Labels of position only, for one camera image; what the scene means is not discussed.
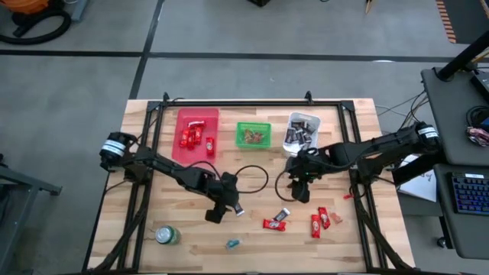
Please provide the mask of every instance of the white paper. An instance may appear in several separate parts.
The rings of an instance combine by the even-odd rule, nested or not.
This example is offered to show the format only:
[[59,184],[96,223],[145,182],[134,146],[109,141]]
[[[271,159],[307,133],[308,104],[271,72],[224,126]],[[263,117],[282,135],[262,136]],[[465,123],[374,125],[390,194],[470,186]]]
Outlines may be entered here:
[[[417,158],[417,156],[409,155],[403,160],[401,166],[403,167]],[[414,179],[411,179],[400,186],[399,192],[436,202],[435,173],[433,170],[430,170],[420,176],[415,177]]]

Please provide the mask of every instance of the white basket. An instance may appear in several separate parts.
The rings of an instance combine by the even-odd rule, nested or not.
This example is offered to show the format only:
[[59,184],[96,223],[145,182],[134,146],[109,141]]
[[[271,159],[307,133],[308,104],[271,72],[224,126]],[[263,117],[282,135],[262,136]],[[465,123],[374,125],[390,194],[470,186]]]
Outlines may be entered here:
[[[289,116],[289,122],[287,124],[287,128],[291,128],[290,122],[291,121],[305,121],[309,125],[312,125],[316,131],[314,131],[313,134],[311,134],[311,139],[313,142],[311,142],[311,145],[309,147],[317,147],[318,146],[318,131],[319,127],[321,127],[321,118],[316,117],[315,115],[306,115],[303,113],[299,112],[293,112]],[[300,151],[300,146],[298,143],[294,144],[286,144],[285,139],[287,138],[287,130],[285,130],[285,135],[283,137],[283,149],[285,150],[285,155],[288,157],[297,157],[297,152]]]

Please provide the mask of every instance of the black strip on floor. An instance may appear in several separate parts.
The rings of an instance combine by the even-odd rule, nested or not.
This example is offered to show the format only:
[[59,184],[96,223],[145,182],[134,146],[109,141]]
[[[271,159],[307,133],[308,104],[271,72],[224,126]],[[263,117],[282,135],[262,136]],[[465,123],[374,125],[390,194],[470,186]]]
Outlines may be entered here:
[[150,30],[147,33],[146,42],[144,43],[143,56],[139,60],[138,70],[136,70],[136,76],[131,87],[131,93],[129,99],[136,99],[139,93],[139,87],[141,87],[141,80],[143,79],[144,69],[146,69],[147,58],[153,45],[154,35],[160,21],[161,10],[164,0],[158,0],[156,9],[154,10],[153,19],[151,20]]
[[235,59],[235,60],[317,60],[317,61],[380,61],[448,63],[454,57],[389,57],[331,54],[286,54],[286,53],[149,53],[150,58],[175,59]]
[[0,50],[0,55],[36,57],[142,57],[143,53],[82,50]]

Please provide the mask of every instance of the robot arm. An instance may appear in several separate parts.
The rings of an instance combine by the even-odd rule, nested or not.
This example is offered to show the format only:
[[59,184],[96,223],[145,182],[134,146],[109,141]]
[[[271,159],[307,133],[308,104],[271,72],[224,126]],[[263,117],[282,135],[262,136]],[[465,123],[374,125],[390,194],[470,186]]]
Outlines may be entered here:
[[357,165],[359,183],[370,183],[382,169],[410,154],[434,154],[440,140],[433,126],[424,122],[402,128],[396,133],[361,143],[337,143],[319,149],[302,150],[288,162],[287,172],[293,182],[292,197],[309,201],[308,183],[328,173],[349,170]]
[[178,163],[153,152],[149,147],[139,147],[136,153],[129,148],[137,142],[131,134],[114,132],[108,136],[100,151],[100,166],[106,170],[122,168],[125,179],[134,183],[145,183],[148,170],[156,170],[176,180],[185,190],[206,196],[214,203],[214,209],[208,210],[206,220],[220,223],[222,216],[231,206],[239,211],[239,194],[236,189],[238,178],[230,173],[221,176],[198,167],[182,167]]

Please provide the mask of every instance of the red tray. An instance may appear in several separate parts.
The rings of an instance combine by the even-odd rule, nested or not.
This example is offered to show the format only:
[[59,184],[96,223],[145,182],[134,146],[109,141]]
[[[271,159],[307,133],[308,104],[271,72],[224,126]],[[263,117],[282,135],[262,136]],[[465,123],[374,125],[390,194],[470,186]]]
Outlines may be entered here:
[[[200,160],[214,163],[217,154],[217,125],[219,110],[217,108],[182,108],[178,111],[176,118],[175,137],[173,138],[173,149],[171,157],[181,164],[190,164]],[[202,142],[195,149],[189,150],[180,147],[182,132],[191,121],[206,121],[206,128],[202,133]],[[207,156],[206,138],[214,138],[214,157]]]

